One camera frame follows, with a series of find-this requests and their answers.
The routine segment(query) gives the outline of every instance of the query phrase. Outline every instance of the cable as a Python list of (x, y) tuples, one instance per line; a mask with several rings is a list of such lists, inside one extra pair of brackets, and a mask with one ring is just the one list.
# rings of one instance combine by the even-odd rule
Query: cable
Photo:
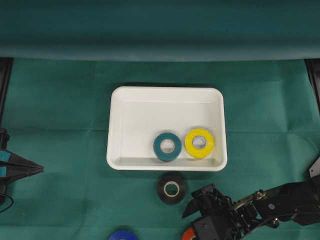
[(12, 197), (10, 197), (9, 195), (7, 195), (7, 194), (3, 194), (3, 193), (0, 193), (0, 196), (4, 196), (4, 197), (6, 197), (6, 198), (8, 198), (8, 199), (10, 199), (10, 201), (11, 201), (11, 203), (10, 203), (10, 205), (9, 206), (7, 206), (5, 209), (3, 209), (3, 210), (0, 210), (0, 214), (1, 213), (3, 213), (3, 212), (5, 212), (5, 211), (7, 211), (9, 208), (11, 208), (12, 207), (12, 205), (14, 204), (14, 199), (12, 198)]

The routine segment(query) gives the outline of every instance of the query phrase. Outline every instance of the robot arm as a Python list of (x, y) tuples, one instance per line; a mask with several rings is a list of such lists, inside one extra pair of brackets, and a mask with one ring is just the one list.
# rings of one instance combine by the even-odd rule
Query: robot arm
[(279, 221), (320, 222), (320, 175), (259, 190), (237, 202), (213, 184), (191, 195), (183, 218), (200, 211), (202, 217), (191, 223), (197, 240), (239, 240), (262, 226), (277, 228)]

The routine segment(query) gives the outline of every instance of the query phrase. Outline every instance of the plastic tray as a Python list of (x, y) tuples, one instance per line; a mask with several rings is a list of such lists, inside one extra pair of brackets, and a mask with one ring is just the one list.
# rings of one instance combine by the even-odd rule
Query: plastic tray
[[(215, 140), (211, 154), (194, 159), (184, 138), (194, 128), (209, 130)], [(177, 159), (159, 160), (153, 149), (164, 132), (182, 142)], [(122, 86), (111, 97), (107, 163), (117, 170), (220, 171), (227, 164), (224, 101), (214, 88)]]

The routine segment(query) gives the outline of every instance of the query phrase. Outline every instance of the green cloth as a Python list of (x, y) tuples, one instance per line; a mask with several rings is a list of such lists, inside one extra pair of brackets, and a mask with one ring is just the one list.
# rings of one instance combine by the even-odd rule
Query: green cloth
[[(156, 193), (163, 171), (121, 171), (106, 162), (110, 98), (123, 85), (214, 87), (224, 97), (228, 164), (183, 172), (185, 199)], [(117, 229), (140, 240), (178, 240), (190, 193), (214, 183), (238, 200), (259, 189), (307, 179), (320, 153), (320, 117), (303, 60), (110, 62), (15, 59), (2, 126), (8, 149), (45, 167), (9, 187), (1, 214), (8, 240), (106, 240)], [(248, 240), (315, 240), (319, 224), (261, 228)]]
[(0, 56), (225, 61), (320, 57), (319, 0), (2, 0)]

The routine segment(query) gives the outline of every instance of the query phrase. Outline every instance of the metal bracket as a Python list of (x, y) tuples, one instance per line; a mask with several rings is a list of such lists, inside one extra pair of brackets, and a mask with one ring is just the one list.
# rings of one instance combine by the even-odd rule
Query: metal bracket
[(320, 157), (309, 168), (310, 178), (320, 175)]

